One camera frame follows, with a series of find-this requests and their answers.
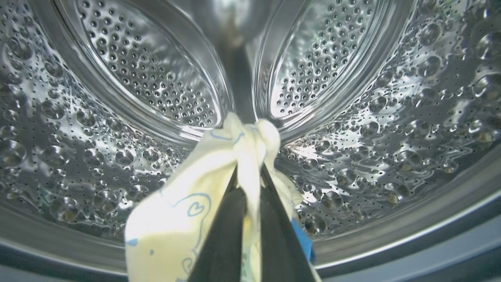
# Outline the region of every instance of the blue object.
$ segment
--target blue object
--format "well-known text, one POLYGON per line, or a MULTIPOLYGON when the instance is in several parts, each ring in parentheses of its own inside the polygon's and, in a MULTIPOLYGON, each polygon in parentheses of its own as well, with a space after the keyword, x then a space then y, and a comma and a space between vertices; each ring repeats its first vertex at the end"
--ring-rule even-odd
POLYGON ((301 228, 301 225, 293 219, 291 221, 292 228, 294 229, 294 233, 296 234, 296 237, 298 238, 299 244, 301 245, 301 249, 303 249, 303 253, 306 256, 306 259, 308 261, 314 262, 315 261, 315 254, 313 253, 313 243, 306 235, 306 233, 303 231, 301 228))

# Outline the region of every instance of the cloth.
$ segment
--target cloth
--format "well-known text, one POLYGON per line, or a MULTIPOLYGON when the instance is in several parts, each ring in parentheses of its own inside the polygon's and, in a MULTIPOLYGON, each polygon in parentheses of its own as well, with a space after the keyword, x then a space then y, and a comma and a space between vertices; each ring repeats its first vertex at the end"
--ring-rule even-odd
POLYGON ((279 147, 277 129, 264 119, 243 125, 230 113, 222 129, 207 131, 164 187, 129 216, 125 228, 129 281, 187 280, 237 164, 237 187, 247 198, 241 281, 260 281, 261 165, 266 164, 291 220, 303 199, 291 180, 275 170, 279 147))

